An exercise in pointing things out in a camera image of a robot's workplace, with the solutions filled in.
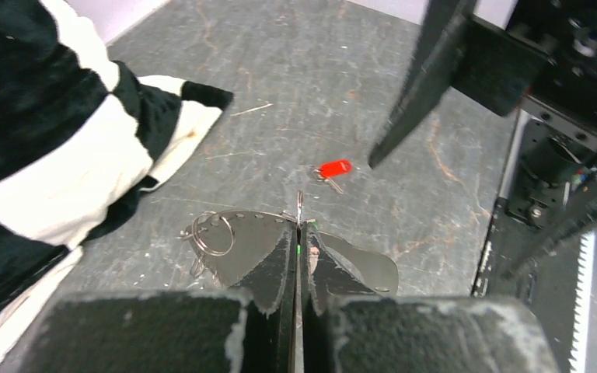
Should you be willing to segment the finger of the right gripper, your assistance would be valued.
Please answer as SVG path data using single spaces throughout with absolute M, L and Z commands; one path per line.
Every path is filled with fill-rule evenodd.
M 563 242 L 578 234 L 597 228 L 597 180 L 588 189 L 575 194 L 554 221 L 529 240 L 523 252 L 502 274 L 505 279 L 516 277 L 531 262 L 536 262 Z

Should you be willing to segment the green tag key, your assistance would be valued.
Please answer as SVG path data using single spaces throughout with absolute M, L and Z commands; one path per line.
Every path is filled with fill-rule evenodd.
M 315 219 L 304 221 L 303 226 L 304 228 L 307 228 L 308 231 L 305 232 L 302 228 L 299 230 L 300 238 L 304 239 L 305 242 L 298 244 L 297 254 L 307 268 L 306 273 L 314 274 L 321 254 L 319 243 L 314 242 L 314 238 L 318 232 L 318 226 Z

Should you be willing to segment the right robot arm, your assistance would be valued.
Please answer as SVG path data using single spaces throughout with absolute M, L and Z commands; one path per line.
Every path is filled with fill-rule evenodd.
M 597 1 L 519 1 L 505 27 L 473 1 L 431 1 L 400 95 L 369 156 L 378 166 L 456 89 L 545 135 L 518 147 L 514 216 L 539 227 L 504 270 L 513 278 L 560 242 L 597 227 Z

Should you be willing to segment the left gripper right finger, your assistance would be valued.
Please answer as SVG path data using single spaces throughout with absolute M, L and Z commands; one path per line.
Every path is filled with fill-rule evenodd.
M 327 252 L 301 265 L 307 372 L 556 372 L 537 318 L 508 297 L 384 297 Z

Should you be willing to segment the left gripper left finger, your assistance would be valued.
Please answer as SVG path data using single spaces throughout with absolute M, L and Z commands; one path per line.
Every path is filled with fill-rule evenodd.
M 57 302 L 22 372 L 290 372 L 294 225 L 236 230 L 236 266 L 267 256 L 226 289 L 84 293 Z

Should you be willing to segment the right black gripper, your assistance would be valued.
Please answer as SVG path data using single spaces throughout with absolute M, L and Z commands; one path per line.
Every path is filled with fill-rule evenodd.
M 481 19 L 470 24 L 476 4 L 429 2 L 403 87 L 369 153 L 371 168 L 451 84 L 498 115 L 533 98 L 597 134 L 597 1 L 519 1 L 503 30 Z

